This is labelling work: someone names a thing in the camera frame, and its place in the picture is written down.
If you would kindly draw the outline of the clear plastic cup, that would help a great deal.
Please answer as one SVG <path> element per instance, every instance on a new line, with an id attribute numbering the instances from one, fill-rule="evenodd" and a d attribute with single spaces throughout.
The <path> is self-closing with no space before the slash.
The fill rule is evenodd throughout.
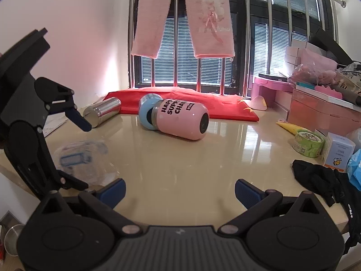
<path id="1" fill-rule="evenodd" d="M 80 141 L 59 147 L 52 155 L 57 169 L 86 182 L 105 186 L 120 178 L 103 141 Z"/>

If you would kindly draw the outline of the sticker sheet booklet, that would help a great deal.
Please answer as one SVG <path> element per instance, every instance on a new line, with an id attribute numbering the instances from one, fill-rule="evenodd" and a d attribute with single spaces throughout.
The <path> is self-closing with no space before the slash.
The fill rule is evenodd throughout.
<path id="1" fill-rule="evenodd" d="M 54 114 L 47 117 L 44 128 L 42 130 L 44 137 L 47 137 L 55 130 L 60 128 L 63 124 L 67 122 L 65 113 Z"/>

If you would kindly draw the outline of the green tape roll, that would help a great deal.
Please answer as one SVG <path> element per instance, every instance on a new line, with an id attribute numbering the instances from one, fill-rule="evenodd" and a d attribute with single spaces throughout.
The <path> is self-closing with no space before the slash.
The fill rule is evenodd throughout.
<path id="1" fill-rule="evenodd" d="M 310 157 L 319 157 L 324 146 L 324 138 L 317 133 L 300 129 L 296 132 L 292 142 L 292 148 L 299 154 Z"/>

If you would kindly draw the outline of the yellow tube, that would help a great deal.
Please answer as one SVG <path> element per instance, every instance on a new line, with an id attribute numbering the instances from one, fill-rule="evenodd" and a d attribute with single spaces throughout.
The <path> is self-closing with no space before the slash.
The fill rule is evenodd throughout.
<path id="1" fill-rule="evenodd" d="M 280 126 L 281 128 L 285 129 L 286 131 L 290 132 L 292 135 L 296 136 L 297 132 L 300 131 L 307 131 L 310 132 L 308 129 L 295 125 L 295 124 L 291 124 L 288 122 L 282 122 L 282 121 L 278 121 L 277 125 Z"/>

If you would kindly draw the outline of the black garment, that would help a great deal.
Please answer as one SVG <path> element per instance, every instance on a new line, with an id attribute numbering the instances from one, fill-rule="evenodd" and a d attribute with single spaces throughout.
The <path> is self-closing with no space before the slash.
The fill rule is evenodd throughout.
<path id="1" fill-rule="evenodd" d="M 347 254 L 360 243 L 360 191 L 350 183 L 347 174 L 336 169 L 294 160 L 292 171 L 301 186 L 320 195 L 329 207 L 335 203 L 342 205 L 348 217 L 349 238 L 344 251 Z"/>

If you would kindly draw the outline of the white small carton box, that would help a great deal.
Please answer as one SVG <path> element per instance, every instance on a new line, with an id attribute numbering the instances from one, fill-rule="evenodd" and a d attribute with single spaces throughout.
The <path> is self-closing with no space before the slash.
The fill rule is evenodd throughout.
<path id="1" fill-rule="evenodd" d="M 323 165 L 345 173 L 355 146 L 353 141 L 344 136 L 328 133 L 321 155 Z"/>

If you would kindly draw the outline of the metal bowl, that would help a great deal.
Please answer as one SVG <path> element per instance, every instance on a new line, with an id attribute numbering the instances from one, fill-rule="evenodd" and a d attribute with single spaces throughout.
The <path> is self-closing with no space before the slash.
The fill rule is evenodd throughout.
<path id="1" fill-rule="evenodd" d="M 16 244 L 23 228 L 24 228 L 23 224 L 16 224 L 12 226 L 5 234 L 4 248 L 8 255 L 14 257 L 18 256 Z"/>

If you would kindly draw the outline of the pink cone hat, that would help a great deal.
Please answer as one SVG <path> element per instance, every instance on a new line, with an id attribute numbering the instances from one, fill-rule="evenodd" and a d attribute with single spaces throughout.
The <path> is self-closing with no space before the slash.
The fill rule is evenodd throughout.
<path id="1" fill-rule="evenodd" d="M 263 96 L 256 96 L 248 102 L 248 106 L 253 110 L 266 111 L 267 104 Z"/>

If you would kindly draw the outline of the red cloth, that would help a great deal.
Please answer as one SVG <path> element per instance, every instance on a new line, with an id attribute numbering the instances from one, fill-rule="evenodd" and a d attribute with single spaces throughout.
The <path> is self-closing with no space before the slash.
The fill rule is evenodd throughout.
<path id="1" fill-rule="evenodd" d="M 110 92 L 105 99 L 118 98 L 122 114 L 138 114 L 139 101 L 146 94 L 158 94 L 162 98 L 202 103 L 209 111 L 211 119 L 257 122 L 257 114 L 237 95 L 197 92 L 183 87 L 142 87 Z"/>

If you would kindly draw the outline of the blue tissue pack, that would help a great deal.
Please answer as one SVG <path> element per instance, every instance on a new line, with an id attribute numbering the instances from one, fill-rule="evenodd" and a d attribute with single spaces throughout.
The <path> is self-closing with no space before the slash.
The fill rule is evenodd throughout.
<path id="1" fill-rule="evenodd" d="M 361 149 L 356 151 L 348 161 L 347 175 L 350 183 L 361 191 Z"/>

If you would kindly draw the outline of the pink thermos bottle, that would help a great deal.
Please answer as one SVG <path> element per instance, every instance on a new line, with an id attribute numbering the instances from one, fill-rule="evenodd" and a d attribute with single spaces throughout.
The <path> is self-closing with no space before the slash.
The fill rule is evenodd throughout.
<path id="1" fill-rule="evenodd" d="M 165 99 L 154 105 L 151 121 L 162 133 L 197 141 L 206 134 L 209 112 L 201 103 Z"/>

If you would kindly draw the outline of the salmon pink storage box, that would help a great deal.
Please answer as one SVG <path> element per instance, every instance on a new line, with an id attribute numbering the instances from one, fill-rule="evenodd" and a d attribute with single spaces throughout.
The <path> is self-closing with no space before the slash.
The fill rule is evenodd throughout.
<path id="1" fill-rule="evenodd" d="M 288 122 L 311 131 L 321 130 L 346 136 L 360 128 L 360 112 L 295 89 Z"/>

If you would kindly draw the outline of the pink plastic bag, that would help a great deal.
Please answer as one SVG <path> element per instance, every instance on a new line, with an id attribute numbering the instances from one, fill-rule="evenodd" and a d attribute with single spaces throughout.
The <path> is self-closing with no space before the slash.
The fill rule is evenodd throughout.
<path id="1" fill-rule="evenodd" d="M 294 69 L 290 71 L 288 82 L 306 83 L 315 86 L 332 86 L 341 81 L 337 63 L 306 48 L 297 48 Z"/>

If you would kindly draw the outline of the pink children's pants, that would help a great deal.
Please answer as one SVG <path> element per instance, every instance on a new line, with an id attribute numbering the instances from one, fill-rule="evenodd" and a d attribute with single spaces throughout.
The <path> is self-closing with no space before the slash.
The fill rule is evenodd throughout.
<path id="1" fill-rule="evenodd" d="M 132 55 L 155 59 L 171 0 L 139 0 Z M 235 56 L 229 0 L 185 0 L 196 58 Z"/>

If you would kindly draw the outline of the steel window railing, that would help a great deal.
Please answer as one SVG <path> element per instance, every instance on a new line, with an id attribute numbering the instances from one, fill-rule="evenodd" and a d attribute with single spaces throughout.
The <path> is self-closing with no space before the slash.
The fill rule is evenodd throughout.
<path id="1" fill-rule="evenodd" d="M 317 31 L 338 39 L 337 9 L 346 0 L 229 0 L 235 56 L 196 58 L 185 0 L 171 0 L 155 59 L 132 55 L 139 0 L 129 2 L 130 87 L 179 86 L 248 97 L 259 73 L 286 77 L 286 49 Z"/>

